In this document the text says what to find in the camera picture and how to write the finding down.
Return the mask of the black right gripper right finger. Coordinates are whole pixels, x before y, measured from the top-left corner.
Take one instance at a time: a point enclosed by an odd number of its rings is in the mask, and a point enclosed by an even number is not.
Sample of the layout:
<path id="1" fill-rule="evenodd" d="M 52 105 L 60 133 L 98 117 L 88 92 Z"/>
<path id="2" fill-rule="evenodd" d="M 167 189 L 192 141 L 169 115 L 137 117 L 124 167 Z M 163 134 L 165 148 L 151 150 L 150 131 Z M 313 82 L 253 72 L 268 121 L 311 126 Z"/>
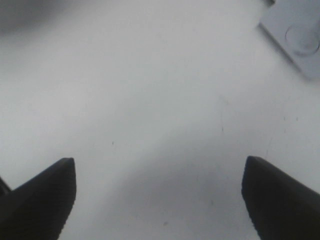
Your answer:
<path id="1" fill-rule="evenodd" d="M 319 193 L 267 160 L 247 157 L 241 194 L 260 239 L 320 238 Z"/>

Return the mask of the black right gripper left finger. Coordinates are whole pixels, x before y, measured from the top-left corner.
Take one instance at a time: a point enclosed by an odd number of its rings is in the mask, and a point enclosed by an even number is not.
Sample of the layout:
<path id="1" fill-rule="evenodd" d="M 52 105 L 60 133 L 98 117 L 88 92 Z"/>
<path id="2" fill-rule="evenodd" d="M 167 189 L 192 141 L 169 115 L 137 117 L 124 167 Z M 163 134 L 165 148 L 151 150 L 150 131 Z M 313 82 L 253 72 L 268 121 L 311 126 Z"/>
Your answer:
<path id="1" fill-rule="evenodd" d="M 62 158 L 11 189 L 0 182 L 0 238 L 57 240 L 76 199 L 73 158 Z"/>

